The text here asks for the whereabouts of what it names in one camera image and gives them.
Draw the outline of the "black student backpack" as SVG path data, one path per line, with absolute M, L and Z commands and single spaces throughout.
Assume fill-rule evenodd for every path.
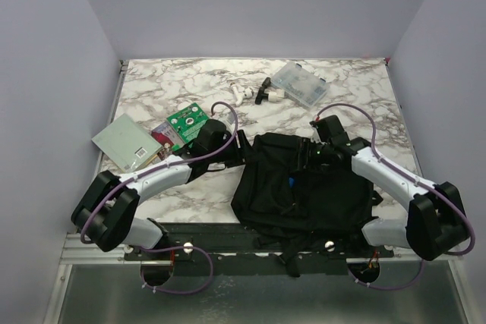
M 236 218 L 269 236 L 357 236 L 368 245 L 361 227 L 372 220 L 374 185 L 344 171 L 296 171 L 301 138 L 274 133 L 254 138 L 231 202 Z M 295 179 L 293 188 L 289 178 Z

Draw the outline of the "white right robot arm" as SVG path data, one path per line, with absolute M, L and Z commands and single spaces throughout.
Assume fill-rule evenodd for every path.
M 413 250 L 432 261 L 472 239 L 458 189 L 449 182 L 436 184 L 420 178 L 379 154 L 362 137 L 350 139 L 339 118 L 311 121 L 311 139 L 301 143 L 298 168 L 320 173 L 344 171 L 378 186 L 406 211 L 403 219 L 373 218 L 349 238 L 350 250 L 368 256 L 377 246 Z

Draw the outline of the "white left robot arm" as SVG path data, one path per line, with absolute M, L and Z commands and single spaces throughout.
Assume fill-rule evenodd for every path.
M 169 248 L 167 231 L 154 219 L 137 218 L 139 205 L 199 178 L 213 163 L 233 168 L 245 164 L 250 154 L 252 147 L 244 131 L 231 133 L 221 121 L 209 119 L 193 141 L 155 165 L 121 175 L 100 172 L 71 221 L 86 243 L 104 252 L 124 244 L 141 248 L 153 260 L 161 259 Z

